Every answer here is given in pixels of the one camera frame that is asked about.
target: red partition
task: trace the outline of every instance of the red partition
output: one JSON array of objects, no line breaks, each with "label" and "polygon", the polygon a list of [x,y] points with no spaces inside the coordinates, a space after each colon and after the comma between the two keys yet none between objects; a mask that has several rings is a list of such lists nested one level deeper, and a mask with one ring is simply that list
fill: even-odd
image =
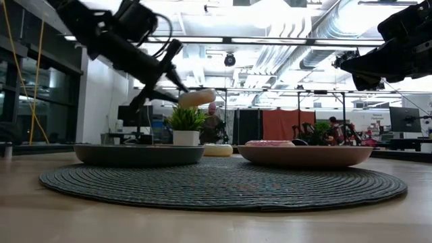
[{"label": "red partition", "polygon": [[284,111],[276,109],[272,111],[263,111],[263,129],[264,140],[292,140],[294,131],[292,126],[298,125],[298,116],[300,115],[300,124],[307,122],[315,124],[314,111]]}]

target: white pot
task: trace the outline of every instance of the white pot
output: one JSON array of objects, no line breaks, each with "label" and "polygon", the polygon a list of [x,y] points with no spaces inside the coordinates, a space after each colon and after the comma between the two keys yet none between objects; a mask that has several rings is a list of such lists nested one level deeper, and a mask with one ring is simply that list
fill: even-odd
[{"label": "white pot", "polygon": [[200,132],[198,131],[173,131],[174,146],[198,146],[200,144]]}]

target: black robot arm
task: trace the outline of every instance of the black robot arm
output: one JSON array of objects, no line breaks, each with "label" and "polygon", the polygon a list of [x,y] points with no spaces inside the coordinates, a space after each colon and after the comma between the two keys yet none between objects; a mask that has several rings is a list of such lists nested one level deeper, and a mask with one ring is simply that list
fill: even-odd
[{"label": "black robot arm", "polygon": [[428,1],[411,5],[378,25],[385,43],[363,56],[344,55],[337,68],[350,72],[358,90],[432,74],[432,21]]},{"label": "black robot arm", "polygon": [[89,9],[79,0],[46,0],[57,12],[76,40],[86,46],[88,56],[96,59],[103,55],[117,70],[124,71],[145,84],[141,93],[130,103],[137,111],[146,99],[161,99],[177,103],[177,98],[155,90],[159,78],[166,74],[180,90],[188,92],[176,73],[171,60],[182,49],[173,39],[161,61],[143,53],[138,47],[157,28],[157,15],[139,0],[122,0],[112,15],[110,11]]}]

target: round woven rug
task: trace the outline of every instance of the round woven rug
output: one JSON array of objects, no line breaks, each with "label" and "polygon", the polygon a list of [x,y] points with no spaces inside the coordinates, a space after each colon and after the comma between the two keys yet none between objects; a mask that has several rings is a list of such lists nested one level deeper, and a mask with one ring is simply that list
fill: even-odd
[{"label": "round woven rug", "polygon": [[286,170],[235,158],[140,169],[79,164],[44,173],[40,182],[59,192],[108,203],[215,211],[338,208],[377,203],[407,190],[402,180],[376,171]]}]

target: monitor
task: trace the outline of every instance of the monitor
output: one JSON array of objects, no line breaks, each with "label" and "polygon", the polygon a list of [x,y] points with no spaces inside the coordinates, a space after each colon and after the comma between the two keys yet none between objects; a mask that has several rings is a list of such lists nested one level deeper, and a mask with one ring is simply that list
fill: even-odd
[{"label": "monitor", "polygon": [[135,113],[128,105],[119,105],[117,119],[123,120],[123,127],[149,127],[153,120],[153,106],[145,105],[139,113]]},{"label": "monitor", "polygon": [[392,132],[421,132],[419,109],[390,107]]}]

